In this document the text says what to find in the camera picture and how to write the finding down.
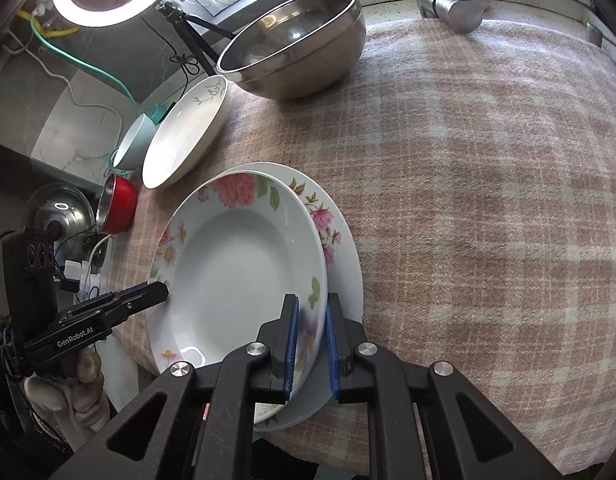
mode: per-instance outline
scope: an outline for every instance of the silver bolt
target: silver bolt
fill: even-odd
[[[265,352],[265,345],[263,343],[260,343],[259,341],[254,341],[254,343],[250,343],[248,346],[246,346],[246,352],[248,352],[248,354],[252,356],[261,355]]]
[[[442,377],[448,377],[448,375],[454,372],[453,365],[447,361],[437,361],[432,368],[435,374],[441,375]]]
[[[365,343],[361,343],[357,347],[357,350],[361,355],[375,355],[377,353],[377,345],[366,341]]]
[[[185,361],[179,361],[170,367],[170,373],[174,375],[174,377],[183,377],[190,373],[190,365]]]

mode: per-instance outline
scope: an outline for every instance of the white glove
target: white glove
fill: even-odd
[[[76,451],[110,420],[101,357],[89,348],[78,353],[76,379],[33,376],[24,384],[36,414]]]

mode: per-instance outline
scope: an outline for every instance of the faucet handle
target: faucet handle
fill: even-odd
[[[494,0],[434,0],[435,13],[460,34],[476,30]]]

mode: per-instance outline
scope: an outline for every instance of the hand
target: hand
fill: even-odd
[[[89,348],[79,351],[76,379],[33,376],[25,395],[37,416],[76,451],[110,420],[104,392],[101,357]]]

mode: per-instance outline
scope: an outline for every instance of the plaid cloth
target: plaid cloth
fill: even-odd
[[[616,445],[616,66],[520,23],[470,36],[438,20],[371,27],[341,83],[294,102],[233,88],[214,149],[142,189],[111,286],[145,280],[175,208],[253,160],[314,177],[344,213],[370,340],[456,365],[563,473]],[[142,315],[116,331],[155,370]],[[329,404],[265,438],[366,472],[365,406]]]

